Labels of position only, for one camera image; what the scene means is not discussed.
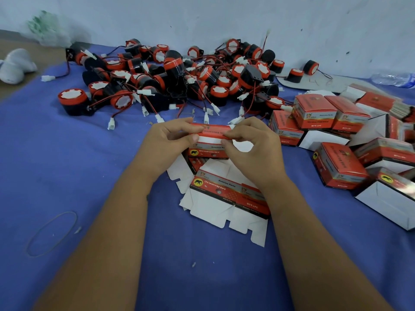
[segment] blue tablecloth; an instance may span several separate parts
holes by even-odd
[[[95,46],[91,51],[108,52]],[[45,74],[65,73],[64,64]],[[0,309],[28,310],[75,249],[100,211],[112,186],[156,122],[137,104],[116,117],[111,107],[92,117],[70,117],[57,100],[68,88],[86,89],[83,67],[63,79],[34,79],[0,104]],[[386,87],[413,104],[415,90]],[[284,88],[293,100],[299,92]],[[183,113],[190,113],[188,106]],[[212,124],[237,116],[229,103]],[[161,113],[174,119],[177,111]],[[195,120],[203,112],[195,109]],[[415,233],[406,232],[348,191],[320,182],[310,152],[283,146],[286,170],[310,207],[350,258],[397,310],[415,307]],[[292,310],[293,305],[272,221],[265,248],[225,227],[217,228],[183,211],[182,195],[163,174],[148,204],[137,310]],[[49,220],[64,214],[29,240]],[[49,253],[39,255],[69,235]]]

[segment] elephant logo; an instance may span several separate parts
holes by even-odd
[[[203,184],[203,180],[200,179],[200,178],[196,178],[196,179],[193,180],[193,184],[197,187],[200,187]]]
[[[392,183],[393,179],[387,175],[381,175],[381,179],[387,183]]]

